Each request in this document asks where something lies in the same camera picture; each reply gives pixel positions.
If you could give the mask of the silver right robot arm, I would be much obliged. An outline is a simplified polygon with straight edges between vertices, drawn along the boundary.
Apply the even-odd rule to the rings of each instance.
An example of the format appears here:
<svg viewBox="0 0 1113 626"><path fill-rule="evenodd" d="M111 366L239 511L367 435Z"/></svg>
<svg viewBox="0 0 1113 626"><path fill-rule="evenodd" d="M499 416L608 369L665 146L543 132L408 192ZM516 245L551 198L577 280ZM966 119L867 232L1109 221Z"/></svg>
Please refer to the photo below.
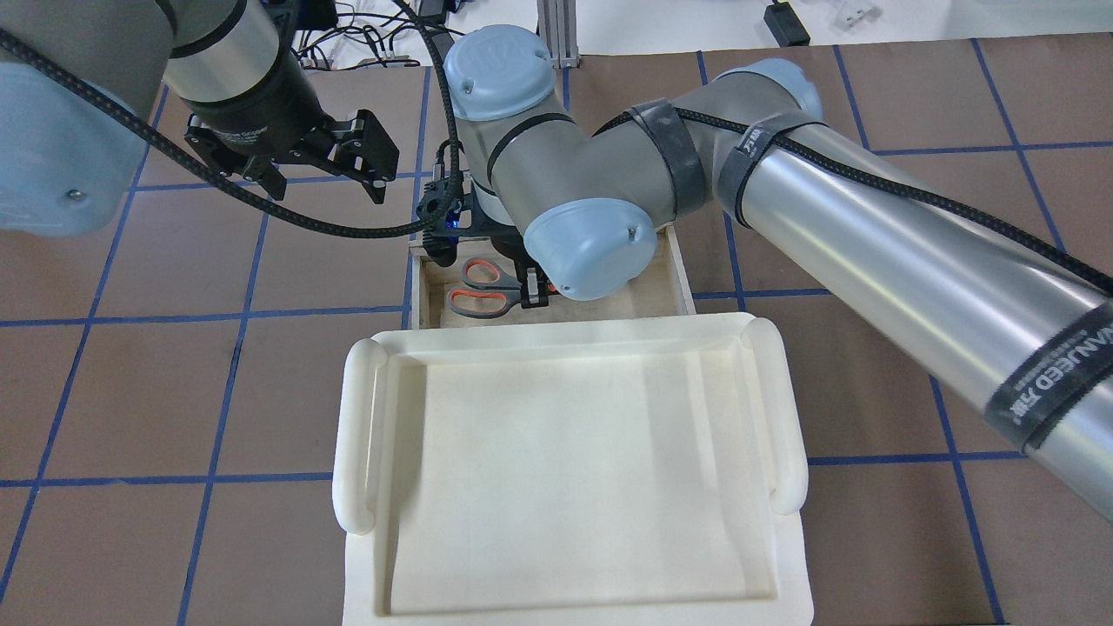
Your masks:
<svg viewBox="0 0 1113 626"><path fill-rule="evenodd" d="M731 69L591 135L516 25L462 36L435 74L450 183L465 157L538 288L611 296L644 273L657 229L718 203L1110 516L1110 275L831 130L795 63Z"/></svg>

